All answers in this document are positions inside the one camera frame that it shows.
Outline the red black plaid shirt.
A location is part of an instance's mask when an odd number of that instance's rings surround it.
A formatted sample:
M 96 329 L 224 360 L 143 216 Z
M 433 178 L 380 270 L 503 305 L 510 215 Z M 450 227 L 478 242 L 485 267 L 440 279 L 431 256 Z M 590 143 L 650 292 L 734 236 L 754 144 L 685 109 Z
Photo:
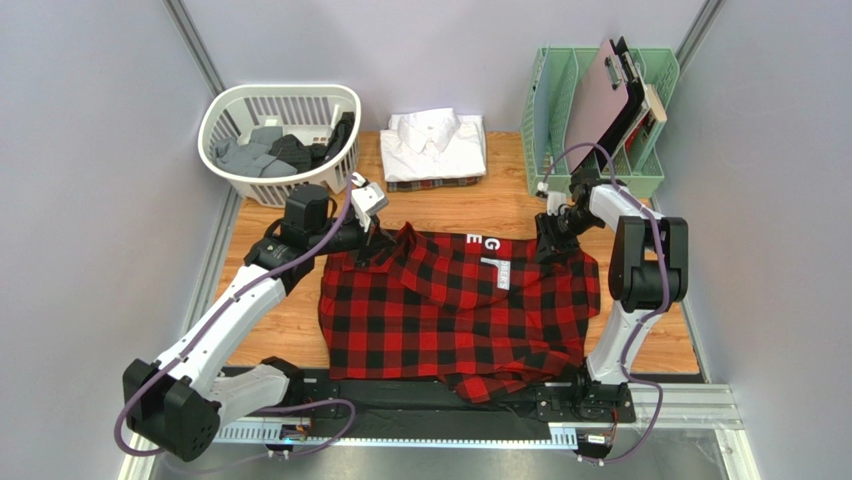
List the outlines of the red black plaid shirt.
M 326 260 L 318 321 L 336 380 L 436 379 L 483 403 L 571 378 L 601 308 L 597 261 L 535 259 L 534 240 L 405 225 L 364 263 Z

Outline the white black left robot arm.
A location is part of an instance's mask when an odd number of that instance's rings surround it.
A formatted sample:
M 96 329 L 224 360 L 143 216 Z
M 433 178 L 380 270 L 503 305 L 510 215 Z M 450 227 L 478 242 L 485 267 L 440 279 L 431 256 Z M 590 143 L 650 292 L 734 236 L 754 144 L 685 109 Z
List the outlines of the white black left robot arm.
M 154 444 L 151 455 L 167 452 L 191 462 L 219 431 L 255 413 L 292 415 L 336 404 L 306 402 L 304 373 L 270 357 L 236 376 L 221 370 L 255 325 L 281 304 L 322 255 L 353 252 L 357 260 L 393 245 L 380 225 L 386 193 L 355 175 L 344 200 L 314 184 L 295 187 L 282 218 L 271 223 L 244 257 L 226 291 L 194 326 L 154 361 L 133 361 L 123 373 L 124 406 L 114 426 L 121 450 L 144 456 L 123 439 L 123 431 Z

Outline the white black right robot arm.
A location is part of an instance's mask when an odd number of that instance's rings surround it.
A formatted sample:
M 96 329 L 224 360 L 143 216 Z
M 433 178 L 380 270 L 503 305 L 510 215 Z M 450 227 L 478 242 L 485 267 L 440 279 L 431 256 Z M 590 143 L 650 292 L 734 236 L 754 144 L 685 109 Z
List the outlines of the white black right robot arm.
M 583 179 L 566 195 L 540 182 L 545 212 L 535 218 L 535 260 L 551 264 L 579 248 L 593 227 L 615 234 L 608 288 L 613 306 L 604 332 L 576 377 L 573 403 L 584 415 L 625 405 L 632 363 L 651 327 L 688 289 L 688 224 L 665 217 L 620 182 Z

